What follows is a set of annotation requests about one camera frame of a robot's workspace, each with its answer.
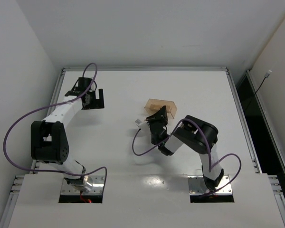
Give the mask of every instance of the brown box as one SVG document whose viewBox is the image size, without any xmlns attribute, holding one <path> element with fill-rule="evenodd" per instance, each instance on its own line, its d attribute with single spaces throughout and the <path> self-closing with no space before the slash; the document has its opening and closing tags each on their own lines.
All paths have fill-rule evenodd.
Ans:
<svg viewBox="0 0 285 228">
<path fill-rule="evenodd" d="M 163 106 L 167 106 L 167 114 L 168 118 L 174 119 L 177 111 L 177 107 L 173 101 L 164 101 L 164 100 L 158 100 L 158 99 L 149 99 L 146 106 L 144 107 L 146 111 L 153 115 L 158 110 L 161 109 Z"/>
</svg>

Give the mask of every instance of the white table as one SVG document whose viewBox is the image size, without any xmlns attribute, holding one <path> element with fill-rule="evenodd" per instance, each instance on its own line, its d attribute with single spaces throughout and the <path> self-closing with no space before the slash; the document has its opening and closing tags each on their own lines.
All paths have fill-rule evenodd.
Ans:
<svg viewBox="0 0 285 228">
<path fill-rule="evenodd" d="M 57 95 L 61 101 L 81 75 L 82 70 L 65 71 L 53 101 Z M 105 109 L 80 111 L 66 134 L 70 152 L 88 171 L 108 168 L 103 203 L 59 204 L 62 174 L 28 174 L 10 228 L 284 227 L 268 176 L 255 173 L 249 134 L 243 130 L 234 85 L 224 69 L 109 69 L 99 71 L 96 82 L 104 89 Z M 187 146 L 171 157 L 158 150 L 133 155 L 134 121 L 148 116 L 144 106 L 149 98 L 175 102 L 178 110 L 169 131 L 187 114 L 218 128 L 219 157 L 232 152 L 242 160 L 241 173 L 232 183 L 234 203 L 190 203 L 187 175 L 201 175 L 201 163 Z M 140 135 L 135 147 L 138 152 L 147 150 L 150 137 Z M 232 157 L 221 165 L 230 177 L 238 170 Z M 50 169 L 45 164 L 40 168 Z M 146 184 L 154 176 L 166 184 Z"/>
</svg>

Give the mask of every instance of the robotic arm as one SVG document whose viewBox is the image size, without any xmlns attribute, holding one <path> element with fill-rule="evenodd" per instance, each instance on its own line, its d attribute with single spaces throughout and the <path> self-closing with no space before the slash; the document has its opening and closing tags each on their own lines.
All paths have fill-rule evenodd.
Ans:
<svg viewBox="0 0 285 228">
<path fill-rule="evenodd" d="M 92 79 L 80 77 L 68 91 L 63 101 L 72 100 L 81 95 L 90 85 Z M 104 93 L 99 89 L 99 99 L 95 91 L 88 91 L 81 99 L 58 106 L 42 121 L 34 121 L 31 125 L 31 157 L 47 163 L 57 170 L 66 173 L 84 174 L 86 169 L 69 153 L 65 128 L 80 110 L 104 108 Z M 64 174 L 68 184 L 82 192 L 89 192 L 92 180 L 88 176 L 76 177 Z"/>
<path fill-rule="evenodd" d="M 204 132 L 211 149 L 211 163 L 214 164 L 219 161 L 216 152 L 216 143 L 218 141 L 219 131 L 215 126 L 203 120 L 197 119 L 187 115 L 185 119 L 195 122 Z M 146 118 L 145 122 L 136 122 L 138 127 L 147 132 L 150 129 L 151 143 L 158 145 L 165 139 L 166 142 L 158 145 L 158 149 L 166 156 L 173 155 L 183 144 L 189 146 L 192 150 L 197 152 L 202 163 L 203 177 L 206 186 L 210 190 L 215 190 L 224 176 L 224 170 L 218 163 L 209 172 L 209 155 L 204 139 L 202 138 L 198 129 L 188 121 L 182 121 L 182 125 L 178 127 L 171 135 L 167 134 L 165 128 L 168 124 L 166 106 L 163 106 L 157 113 Z"/>
</svg>

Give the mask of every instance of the metal mounting plate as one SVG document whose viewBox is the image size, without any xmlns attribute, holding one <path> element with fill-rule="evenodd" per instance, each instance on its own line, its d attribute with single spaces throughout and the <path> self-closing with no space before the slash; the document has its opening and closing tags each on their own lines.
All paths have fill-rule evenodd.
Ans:
<svg viewBox="0 0 285 228">
<path fill-rule="evenodd" d="M 224 176 L 219 185 L 216 187 L 216 189 L 223 187 L 229 181 L 229 176 Z M 209 192 L 209 189 L 206 187 L 203 176 L 188 176 L 188 184 L 189 193 L 191 196 L 199 196 Z M 228 184 L 223 189 L 217 191 L 215 195 L 232 195 L 231 184 Z"/>
<path fill-rule="evenodd" d="M 86 196 L 100 196 L 103 192 L 105 176 L 90 176 L 93 180 L 93 188 L 89 193 L 83 193 Z M 71 185 L 67 184 L 66 180 L 63 180 L 61 185 L 60 195 L 74 196 L 79 195 L 80 192 L 74 189 Z"/>
</svg>

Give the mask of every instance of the white wall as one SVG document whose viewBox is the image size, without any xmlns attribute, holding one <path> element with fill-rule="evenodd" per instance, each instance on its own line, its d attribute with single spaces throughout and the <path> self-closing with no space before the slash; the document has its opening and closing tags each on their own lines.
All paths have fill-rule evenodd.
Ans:
<svg viewBox="0 0 285 228">
<path fill-rule="evenodd" d="M 0 218 L 15 174 L 2 143 L 9 126 L 21 115 L 50 102 L 58 71 L 53 67 L 15 0 L 0 0 Z M 18 164 L 30 167 L 30 124 L 40 112 L 16 126 L 8 152 Z"/>
<path fill-rule="evenodd" d="M 252 68 L 252 80 L 258 87 L 267 70 L 272 74 L 258 92 L 272 122 L 285 156 L 285 20 Z"/>
<path fill-rule="evenodd" d="M 227 66 L 236 81 L 285 0 L 17 0 L 60 67 Z"/>
</svg>

